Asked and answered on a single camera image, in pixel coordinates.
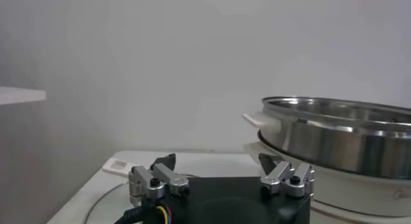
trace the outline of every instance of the white wall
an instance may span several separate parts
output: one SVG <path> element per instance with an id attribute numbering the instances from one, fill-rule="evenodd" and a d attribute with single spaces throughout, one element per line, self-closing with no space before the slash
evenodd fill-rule
<path id="1" fill-rule="evenodd" d="M 409 0 L 0 0 L 0 82 L 48 92 L 0 108 L 0 223 L 44 223 L 118 150 L 240 151 L 256 140 L 240 115 L 263 96 L 411 107 L 409 10 Z"/>

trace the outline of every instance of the yellow wire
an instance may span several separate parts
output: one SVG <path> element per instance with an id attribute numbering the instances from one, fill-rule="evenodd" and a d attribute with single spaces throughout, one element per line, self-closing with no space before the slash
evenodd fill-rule
<path id="1" fill-rule="evenodd" d="M 168 216 L 167 216 L 166 209 L 164 209 L 164 207 L 161 207 L 161 206 L 156 206 L 156 208 L 159 209 L 162 212 L 162 214 L 164 215 L 164 224 L 167 224 L 168 223 Z"/>

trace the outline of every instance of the red wire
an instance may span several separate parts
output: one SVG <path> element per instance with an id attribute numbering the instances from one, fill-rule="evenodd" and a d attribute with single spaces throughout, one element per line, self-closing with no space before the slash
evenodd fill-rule
<path id="1" fill-rule="evenodd" d="M 170 220 L 171 220 L 170 224 L 172 224 L 173 223 L 173 216 L 171 215 L 171 210 L 168 207 L 166 207 L 166 209 L 167 209 L 168 215 L 170 215 Z"/>

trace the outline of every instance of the stainless steel pot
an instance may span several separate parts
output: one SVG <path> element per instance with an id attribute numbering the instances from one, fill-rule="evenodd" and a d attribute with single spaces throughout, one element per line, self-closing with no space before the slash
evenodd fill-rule
<path id="1" fill-rule="evenodd" d="M 370 177 L 411 179 L 411 110 L 327 98 L 271 97 L 243 115 L 265 144 L 296 159 Z"/>

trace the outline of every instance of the black screw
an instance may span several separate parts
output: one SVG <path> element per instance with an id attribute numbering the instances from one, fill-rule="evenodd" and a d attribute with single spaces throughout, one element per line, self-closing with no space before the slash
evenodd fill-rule
<path id="1" fill-rule="evenodd" d="M 291 178 L 290 178 L 290 184 L 292 184 L 292 185 L 298 185 L 298 184 L 300 184 L 300 178 L 299 177 L 297 177 L 297 176 L 292 176 Z"/>
<path id="2" fill-rule="evenodd" d="M 151 187 L 158 187 L 159 185 L 160 185 L 160 179 L 158 179 L 158 178 L 152 178 L 151 180 L 150 180 L 150 186 Z"/>

